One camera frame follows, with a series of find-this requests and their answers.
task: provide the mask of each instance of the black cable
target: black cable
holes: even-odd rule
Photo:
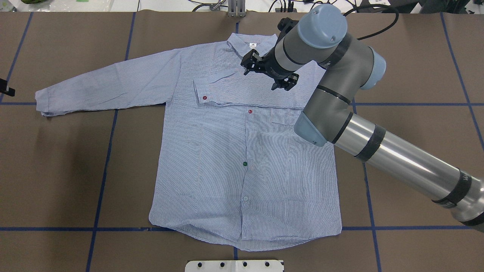
[[[203,3],[202,3],[202,4],[198,5],[198,6],[196,6],[196,7],[195,7],[195,8],[192,10],[192,12],[197,11],[197,9],[199,9],[199,8],[201,8],[201,7],[208,7],[208,6],[210,6],[210,5],[208,5],[208,4],[203,4]]]
[[[188,0],[189,2],[192,2],[192,3],[197,3],[197,4],[205,4],[205,3],[201,3],[201,2],[197,2],[197,1],[193,1],[193,0]]]
[[[316,1],[313,3],[313,5],[311,6],[311,9],[312,10],[314,8],[314,6],[316,6],[316,4],[324,4],[323,1]]]
[[[345,1],[348,2],[353,8],[358,7],[358,5],[356,4],[356,0],[355,0],[355,3],[354,4],[350,0],[345,0]]]
[[[193,3],[200,3],[200,2],[196,2],[196,1],[192,1],[192,0],[188,0],[188,1],[193,2]],[[200,5],[196,6],[196,7],[195,7],[195,8],[192,10],[192,12],[197,11],[197,10],[198,10],[199,8],[201,8],[201,7],[210,7],[210,5],[213,5],[213,4],[216,4],[216,3],[200,3]]]
[[[269,8],[269,11],[268,11],[268,12],[271,12],[271,9],[272,9],[272,7],[274,6],[274,4],[275,4],[276,2],[277,2],[277,0],[274,0],[274,2],[272,2],[272,5],[270,6],[270,8]]]
[[[459,6],[459,2],[460,2],[460,0],[455,1],[454,11],[452,12],[453,14],[456,14],[455,12],[457,10],[457,7]]]
[[[396,24],[396,22],[398,21],[398,17],[399,17],[398,10],[395,9],[394,7],[392,7],[392,6],[387,6],[387,5],[382,5],[382,4],[363,5],[363,6],[359,6],[359,7],[356,7],[356,8],[352,8],[352,9],[348,10],[345,14],[343,14],[343,16],[348,16],[350,13],[352,13],[354,11],[358,11],[360,9],[367,9],[367,8],[374,8],[374,7],[384,8],[384,9],[387,9],[387,10],[391,10],[393,13],[395,13],[395,20],[393,20],[393,22],[391,24],[389,24],[387,27],[385,27],[384,29],[382,29],[380,31],[377,31],[377,32],[375,32],[373,34],[366,35],[366,36],[363,36],[361,38],[358,38],[358,40],[364,40],[364,39],[367,39],[367,38],[371,38],[373,36],[376,36],[378,34],[382,34],[383,32],[389,30],[392,26],[394,26]]]

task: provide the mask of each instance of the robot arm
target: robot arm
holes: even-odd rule
[[[484,182],[430,155],[384,128],[348,110],[358,89],[373,87],[385,73],[385,60],[347,33],[340,11],[322,4],[288,29],[264,57],[255,50],[243,58],[247,70],[274,78],[272,89],[289,90],[294,71],[314,60],[327,69],[294,131],[323,146],[331,142],[355,158],[402,180],[449,209],[459,222],[484,232]]]

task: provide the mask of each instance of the light blue shirt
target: light blue shirt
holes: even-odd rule
[[[290,91],[242,57],[277,37],[227,41],[115,63],[36,92],[56,116],[166,103],[150,221],[210,243],[260,251],[341,232],[333,145],[293,131],[324,70],[310,62]]]

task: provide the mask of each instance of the white floor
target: white floor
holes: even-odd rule
[[[216,2],[217,0],[195,0],[197,2]],[[346,12],[352,8],[350,3],[346,0],[331,0],[335,1],[334,5],[342,12]],[[21,0],[10,0],[12,4],[19,9],[19,11],[114,11],[114,12],[132,12],[137,10],[155,10],[155,11],[192,11],[198,4],[189,2],[188,0],[89,0],[88,2],[77,2],[76,0],[48,0],[41,4],[26,5]],[[247,10],[267,12],[273,0],[246,0],[245,7]],[[476,5],[471,0],[466,8],[476,14],[482,14],[484,8],[482,5]],[[294,2],[294,8],[298,12],[308,12],[313,4],[304,4],[302,2]],[[279,1],[274,4],[271,12],[276,8],[280,8]],[[208,11],[208,7],[202,7],[199,11]]]

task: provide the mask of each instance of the long sleeve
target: long sleeve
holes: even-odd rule
[[[168,102],[180,76],[182,50],[115,63],[37,91],[37,110],[56,116]]]

